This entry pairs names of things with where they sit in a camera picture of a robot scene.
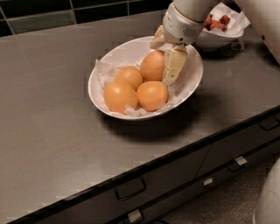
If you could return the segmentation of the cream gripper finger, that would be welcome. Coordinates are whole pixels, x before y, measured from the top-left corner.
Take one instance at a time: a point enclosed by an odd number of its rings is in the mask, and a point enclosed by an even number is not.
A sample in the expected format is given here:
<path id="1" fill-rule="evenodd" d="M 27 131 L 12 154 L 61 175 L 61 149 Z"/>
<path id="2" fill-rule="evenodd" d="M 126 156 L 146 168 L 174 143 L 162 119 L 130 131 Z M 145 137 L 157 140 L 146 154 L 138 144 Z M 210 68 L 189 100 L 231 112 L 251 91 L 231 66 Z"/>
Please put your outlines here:
<path id="1" fill-rule="evenodd" d="M 187 59 L 187 50 L 184 45 L 173 45 L 164 52 L 164 73 L 162 82 L 166 86 L 172 85 L 179 77 Z"/>
<path id="2" fill-rule="evenodd" d="M 150 42 L 150 49 L 156 50 L 156 49 L 162 47 L 165 43 L 166 43 L 166 39 L 163 34 L 163 26 L 160 25 L 157 28 L 152 41 Z"/>

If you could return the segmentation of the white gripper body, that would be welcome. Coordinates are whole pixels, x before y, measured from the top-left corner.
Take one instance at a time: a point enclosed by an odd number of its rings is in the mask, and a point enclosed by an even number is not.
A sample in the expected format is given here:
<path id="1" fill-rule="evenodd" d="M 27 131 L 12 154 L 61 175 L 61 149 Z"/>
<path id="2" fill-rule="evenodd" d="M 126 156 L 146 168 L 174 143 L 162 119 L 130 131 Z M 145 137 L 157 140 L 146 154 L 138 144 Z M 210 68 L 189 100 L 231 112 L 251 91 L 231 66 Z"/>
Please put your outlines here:
<path id="1" fill-rule="evenodd" d="M 172 2 L 163 19 L 163 34 L 167 43 L 190 45 L 201 33 L 205 12 L 201 2 Z"/>

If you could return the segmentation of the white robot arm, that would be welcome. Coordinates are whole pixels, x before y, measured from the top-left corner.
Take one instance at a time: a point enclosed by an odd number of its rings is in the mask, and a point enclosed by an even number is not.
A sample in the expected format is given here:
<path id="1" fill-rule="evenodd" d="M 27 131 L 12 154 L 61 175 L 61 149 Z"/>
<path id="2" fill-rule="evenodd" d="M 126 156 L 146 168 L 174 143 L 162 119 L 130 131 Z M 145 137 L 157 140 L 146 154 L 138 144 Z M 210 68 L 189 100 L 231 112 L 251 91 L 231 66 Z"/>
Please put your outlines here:
<path id="1" fill-rule="evenodd" d="M 224 128 L 238 125 L 280 102 L 279 65 L 275 48 L 263 43 L 268 30 L 279 29 L 279 0 L 237 0 L 227 2 L 232 18 L 229 31 L 248 29 L 241 40 L 244 52 L 229 62 L 215 56 L 206 63 L 202 89 L 192 105 L 207 120 Z M 278 130 L 270 119 L 256 131 L 236 128 L 214 140 L 205 165 L 211 166 L 242 149 L 255 150 L 255 164 L 237 177 L 215 187 L 164 216 L 168 224 L 279 224 L 280 145 L 260 142 Z"/>

